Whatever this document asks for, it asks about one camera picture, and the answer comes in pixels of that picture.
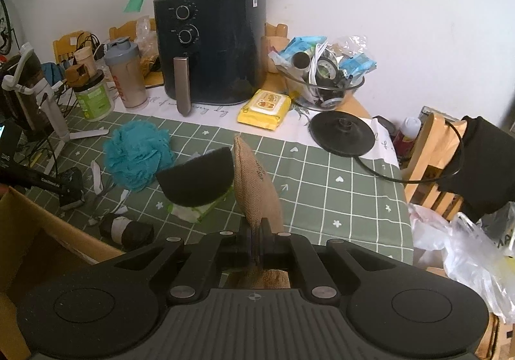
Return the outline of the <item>teal bath loofah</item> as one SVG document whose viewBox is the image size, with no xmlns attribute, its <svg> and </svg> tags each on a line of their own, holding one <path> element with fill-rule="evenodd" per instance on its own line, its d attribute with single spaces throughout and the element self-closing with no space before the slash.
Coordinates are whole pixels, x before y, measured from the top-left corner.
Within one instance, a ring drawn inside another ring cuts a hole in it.
<svg viewBox="0 0 515 360">
<path fill-rule="evenodd" d="M 115 129 L 103 152 L 114 184 L 131 192 L 141 191 L 155 180 L 156 173 L 175 164 L 168 129 L 149 121 L 132 120 Z"/>
</svg>

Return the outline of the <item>clear plastic bag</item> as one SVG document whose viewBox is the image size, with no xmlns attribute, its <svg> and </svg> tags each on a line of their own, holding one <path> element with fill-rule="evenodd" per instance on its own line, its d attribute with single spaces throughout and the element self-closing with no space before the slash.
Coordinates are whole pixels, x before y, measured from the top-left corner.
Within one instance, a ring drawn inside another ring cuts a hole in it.
<svg viewBox="0 0 515 360">
<path fill-rule="evenodd" d="M 408 206 L 414 265 L 441 268 L 479 294 L 489 311 L 514 323 L 514 260 L 505 256 L 481 227 L 459 212 L 447 221 L 419 205 Z"/>
</svg>

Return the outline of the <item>black sock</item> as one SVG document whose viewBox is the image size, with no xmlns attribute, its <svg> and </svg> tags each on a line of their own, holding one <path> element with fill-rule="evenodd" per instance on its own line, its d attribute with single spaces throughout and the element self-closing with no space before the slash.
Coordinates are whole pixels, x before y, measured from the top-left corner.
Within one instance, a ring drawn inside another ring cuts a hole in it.
<svg viewBox="0 0 515 360">
<path fill-rule="evenodd" d="M 155 238 L 152 224 L 132 221 L 126 216 L 106 214 L 99 224 L 102 237 L 122 246 L 126 251 L 133 251 L 151 244 Z"/>
</svg>

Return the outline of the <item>black cloth on chair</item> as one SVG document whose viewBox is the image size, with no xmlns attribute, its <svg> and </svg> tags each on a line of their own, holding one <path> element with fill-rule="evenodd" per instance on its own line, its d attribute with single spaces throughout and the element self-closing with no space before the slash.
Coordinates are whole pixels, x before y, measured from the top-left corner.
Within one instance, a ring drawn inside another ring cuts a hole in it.
<svg viewBox="0 0 515 360">
<path fill-rule="evenodd" d="M 463 147 L 456 150 L 437 185 L 461 196 L 461 211 L 478 221 L 514 200 L 514 137 L 482 117 L 463 120 Z"/>
</svg>

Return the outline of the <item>brown burlap pouch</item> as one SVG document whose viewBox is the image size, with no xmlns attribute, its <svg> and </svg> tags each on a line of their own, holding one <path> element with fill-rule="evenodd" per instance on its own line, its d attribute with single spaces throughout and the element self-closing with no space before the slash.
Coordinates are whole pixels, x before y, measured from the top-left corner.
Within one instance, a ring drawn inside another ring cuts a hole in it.
<svg viewBox="0 0 515 360">
<path fill-rule="evenodd" d="M 271 177 L 241 135 L 234 138 L 233 151 L 235 198 L 250 225 L 252 237 L 258 238 L 262 219 L 269 221 L 272 233 L 283 232 L 282 208 Z M 252 265 L 244 271 L 230 273 L 226 287 L 253 290 L 289 289 L 290 281 L 287 272 L 283 270 L 265 270 Z"/>
</svg>

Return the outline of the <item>wooden chair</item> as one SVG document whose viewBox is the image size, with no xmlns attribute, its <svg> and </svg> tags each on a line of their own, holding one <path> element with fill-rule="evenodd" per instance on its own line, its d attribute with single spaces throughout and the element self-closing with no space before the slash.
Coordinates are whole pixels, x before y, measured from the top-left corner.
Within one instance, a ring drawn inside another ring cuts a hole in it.
<svg viewBox="0 0 515 360">
<path fill-rule="evenodd" d="M 458 137 L 451 127 L 463 136 L 467 122 L 448 122 L 441 114 L 431 113 L 423 123 L 407 167 L 401 171 L 405 180 L 429 180 L 405 185 L 407 202 L 432 209 L 448 221 L 463 203 L 461 196 L 441 191 L 435 182 L 458 150 Z"/>
</svg>

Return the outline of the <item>glass bowl with clutter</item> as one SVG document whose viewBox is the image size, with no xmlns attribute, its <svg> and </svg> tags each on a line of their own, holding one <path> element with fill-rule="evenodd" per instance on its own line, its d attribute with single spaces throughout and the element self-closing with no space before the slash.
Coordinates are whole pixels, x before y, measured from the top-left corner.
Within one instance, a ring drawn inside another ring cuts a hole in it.
<svg viewBox="0 0 515 360">
<path fill-rule="evenodd" d="M 271 49 L 268 58 L 284 77 L 292 101 L 318 111 L 336 109 L 377 67 L 362 35 L 298 36 Z"/>
</svg>

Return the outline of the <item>yellow wet wipes pack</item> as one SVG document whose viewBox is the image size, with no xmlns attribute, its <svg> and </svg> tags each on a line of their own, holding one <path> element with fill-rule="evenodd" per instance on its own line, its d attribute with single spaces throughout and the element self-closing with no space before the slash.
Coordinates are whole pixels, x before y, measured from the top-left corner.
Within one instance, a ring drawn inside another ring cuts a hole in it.
<svg viewBox="0 0 515 360">
<path fill-rule="evenodd" d="M 290 110 L 292 100 L 288 95 L 259 89 L 240 110 L 237 121 L 275 131 Z"/>
</svg>

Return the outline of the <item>green baby wipes pack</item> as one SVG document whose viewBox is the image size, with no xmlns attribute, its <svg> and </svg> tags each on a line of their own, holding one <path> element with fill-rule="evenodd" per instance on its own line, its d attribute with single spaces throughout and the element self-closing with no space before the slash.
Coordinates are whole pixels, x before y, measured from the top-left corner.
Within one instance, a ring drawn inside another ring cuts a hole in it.
<svg viewBox="0 0 515 360">
<path fill-rule="evenodd" d="M 200 223 L 201 220 L 210 212 L 218 203 L 224 201 L 229 194 L 233 191 L 233 188 L 230 187 L 229 190 L 218 199 L 202 206 L 198 207 L 183 207 L 174 203 L 170 203 L 167 207 L 168 213 L 174 215 L 175 217 L 189 222 L 189 223 Z"/>
</svg>

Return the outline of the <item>grey lid shaker bottle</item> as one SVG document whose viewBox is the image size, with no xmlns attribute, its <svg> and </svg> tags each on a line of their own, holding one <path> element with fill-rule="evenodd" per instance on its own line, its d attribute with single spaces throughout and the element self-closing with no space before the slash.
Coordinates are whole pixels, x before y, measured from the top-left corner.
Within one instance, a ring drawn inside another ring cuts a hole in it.
<svg viewBox="0 0 515 360">
<path fill-rule="evenodd" d="M 141 54 L 138 45 L 129 37 L 108 43 L 105 62 L 126 109 L 135 109 L 147 103 L 147 91 L 141 72 Z"/>
</svg>

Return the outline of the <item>white gimbal tripod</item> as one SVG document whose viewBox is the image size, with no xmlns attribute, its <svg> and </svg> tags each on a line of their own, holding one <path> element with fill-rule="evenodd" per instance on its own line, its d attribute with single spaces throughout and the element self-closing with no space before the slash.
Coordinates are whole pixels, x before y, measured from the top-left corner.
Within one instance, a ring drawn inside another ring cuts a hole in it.
<svg viewBox="0 0 515 360">
<path fill-rule="evenodd" d="M 21 83 L 23 71 L 27 68 L 28 62 L 31 59 L 38 61 L 34 48 L 29 42 L 27 42 L 21 45 L 20 60 L 17 62 L 16 71 L 13 75 L 4 75 L 1 86 L 6 92 L 15 92 L 17 94 L 23 94 L 34 98 L 38 110 L 46 116 L 54 133 L 59 137 L 59 144 L 52 150 L 52 160 L 48 161 L 44 170 L 44 173 L 48 174 L 53 169 L 57 169 L 57 158 L 66 143 L 72 140 L 104 136 L 109 134 L 109 130 L 101 128 L 71 133 L 65 121 L 65 116 L 59 109 L 58 101 L 55 98 L 56 91 L 63 85 L 63 83 L 59 82 L 56 83 L 56 85 L 51 86 L 44 76 L 39 76 L 41 65 L 37 65 L 39 72 L 37 73 L 36 81 L 31 87 L 27 87 Z"/>
</svg>

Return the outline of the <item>black air fryer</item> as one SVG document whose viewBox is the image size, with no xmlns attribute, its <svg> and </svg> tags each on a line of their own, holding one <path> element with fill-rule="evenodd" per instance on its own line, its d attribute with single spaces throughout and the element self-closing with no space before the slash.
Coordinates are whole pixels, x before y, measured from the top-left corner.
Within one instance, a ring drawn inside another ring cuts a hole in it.
<svg viewBox="0 0 515 360">
<path fill-rule="evenodd" d="M 165 92 L 193 104 L 246 102 L 265 81 L 266 0 L 154 0 Z"/>
</svg>

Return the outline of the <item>black kettle base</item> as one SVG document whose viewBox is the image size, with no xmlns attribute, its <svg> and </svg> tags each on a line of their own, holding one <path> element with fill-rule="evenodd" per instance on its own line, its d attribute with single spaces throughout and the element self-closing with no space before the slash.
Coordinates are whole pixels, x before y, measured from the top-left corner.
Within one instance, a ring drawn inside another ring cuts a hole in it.
<svg viewBox="0 0 515 360">
<path fill-rule="evenodd" d="M 341 157 L 360 157 L 371 151 L 375 144 L 374 132 L 367 123 L 338 111 L 312 117 L 309 132 L 321 148 Z"/>
</svg>

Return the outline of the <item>black sponge pad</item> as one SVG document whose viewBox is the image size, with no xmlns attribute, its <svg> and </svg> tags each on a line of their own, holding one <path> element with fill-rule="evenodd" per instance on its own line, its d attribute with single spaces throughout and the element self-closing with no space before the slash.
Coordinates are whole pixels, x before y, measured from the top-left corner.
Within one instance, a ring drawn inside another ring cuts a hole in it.
<svg viewBox="0 0 515 360">
<path fill-rule="evenodd" d="M 234 163 L 228 146 L 192 158 L 156 173 L 163 194 L 172 203 L 192 208 L 224 196 L 234 181 Z"/>
</svg>

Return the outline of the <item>green label jar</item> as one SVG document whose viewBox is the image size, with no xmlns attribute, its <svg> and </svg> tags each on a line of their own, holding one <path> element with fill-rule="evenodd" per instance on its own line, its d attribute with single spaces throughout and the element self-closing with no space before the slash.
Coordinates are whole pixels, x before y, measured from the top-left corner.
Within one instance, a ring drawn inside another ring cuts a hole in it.
<svg viewBox="0 0 515 360">
<path fill-rule="evenodd" d="M 114 110 L 114 102 L 102 70 L 98 70 L 82 86 L 74 86 L 72 89 L 85 119 L 98 121 Z"/>
</svg>

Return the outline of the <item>cardboard box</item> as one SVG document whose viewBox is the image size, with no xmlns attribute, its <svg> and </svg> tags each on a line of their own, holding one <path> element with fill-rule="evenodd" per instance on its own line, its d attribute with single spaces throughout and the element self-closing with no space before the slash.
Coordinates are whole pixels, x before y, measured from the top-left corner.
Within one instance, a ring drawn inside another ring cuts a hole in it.
<svg viewBox="0 0 515 360">
<path fill-rule="evenodd" d="M 17 326 L 17 305 L 38 284 L 122 252 L 7 188 L 1 198 L 1 358 L 31 355 Z"/>
</svg>

